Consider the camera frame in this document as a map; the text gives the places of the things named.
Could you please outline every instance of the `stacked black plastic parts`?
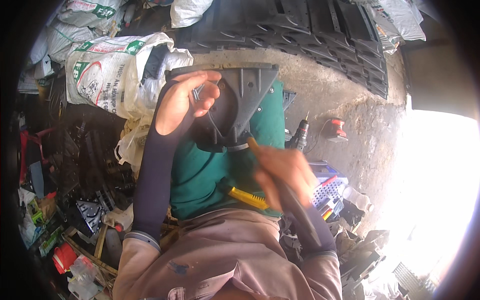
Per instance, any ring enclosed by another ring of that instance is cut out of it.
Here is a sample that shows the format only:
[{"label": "stacked black plastic parts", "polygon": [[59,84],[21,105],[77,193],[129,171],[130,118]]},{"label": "stacked black plastic parts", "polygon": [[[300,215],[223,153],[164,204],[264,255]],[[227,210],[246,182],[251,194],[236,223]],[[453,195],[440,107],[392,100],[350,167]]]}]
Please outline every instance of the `stacked black plastic parts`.
[{"label": "stacked black plastic parts", "polygon": [[382,45],[365,9],[340,0],[215,0],[198,23],[178,30],[191,53],[268,48],[303,54],[387,97]]}]

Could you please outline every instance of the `red sander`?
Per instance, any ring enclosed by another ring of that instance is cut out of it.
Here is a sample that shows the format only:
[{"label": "red sander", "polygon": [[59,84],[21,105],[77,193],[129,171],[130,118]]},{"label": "red sander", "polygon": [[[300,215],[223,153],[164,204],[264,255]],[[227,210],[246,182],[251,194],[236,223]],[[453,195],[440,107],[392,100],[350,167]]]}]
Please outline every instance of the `red sander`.
[{"label": "red sander", "polygon": [[324,131],[325,138],[334,143],[348,141],[347,134],[343,131],[343,125],[345,125],[345,121],[339,118],[327,121]]}]

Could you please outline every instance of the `red container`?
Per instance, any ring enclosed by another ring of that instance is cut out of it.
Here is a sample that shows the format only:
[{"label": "red container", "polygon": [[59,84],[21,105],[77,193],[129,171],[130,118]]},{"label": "red container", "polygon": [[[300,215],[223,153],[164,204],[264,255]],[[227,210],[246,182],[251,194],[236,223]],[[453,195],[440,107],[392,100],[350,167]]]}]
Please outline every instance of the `red container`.
[{"label": "red container", "polygon": [[68,243],[63,243],[60,247],[55,248],[52,259],[57,271],[63,274],[70,269],[70,266],[77,259],[77,255]]}]

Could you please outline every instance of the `black plastic triangle piece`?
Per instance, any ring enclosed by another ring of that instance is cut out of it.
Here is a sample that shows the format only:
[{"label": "black plastic triangle piece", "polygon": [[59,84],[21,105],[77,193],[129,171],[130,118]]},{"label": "black plastic triangle piece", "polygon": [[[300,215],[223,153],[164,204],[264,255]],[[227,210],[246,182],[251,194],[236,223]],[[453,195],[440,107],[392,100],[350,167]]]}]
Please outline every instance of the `black plastic triangle piece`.
[{"label": "black plastic triangle piece", "polygon": [[207,152],[238,151],[247,148],[249,121],[278,75],[278,65],[257,62],[196,65],[166,72],[167,80],[177,75],[214,70],[222,74],[220,97],[208,113],[196,118],[192,139]]}]

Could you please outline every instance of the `cordless drill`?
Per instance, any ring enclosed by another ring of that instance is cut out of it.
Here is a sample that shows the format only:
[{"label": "cordless drill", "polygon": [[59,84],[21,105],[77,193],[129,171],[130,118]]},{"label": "cordless drill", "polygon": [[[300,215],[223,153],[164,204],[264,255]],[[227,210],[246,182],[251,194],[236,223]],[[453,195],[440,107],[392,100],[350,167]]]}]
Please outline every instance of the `cordless drill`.
[{"label": "cordless drill", "polygon": [[307,135],[308,135],[308,114],[304,120],[300,121],[299,127],[295,132],[295,135],[285,143],[285,148],[297,148],[300,152],[303,153],[303,149],[307,146]]}]

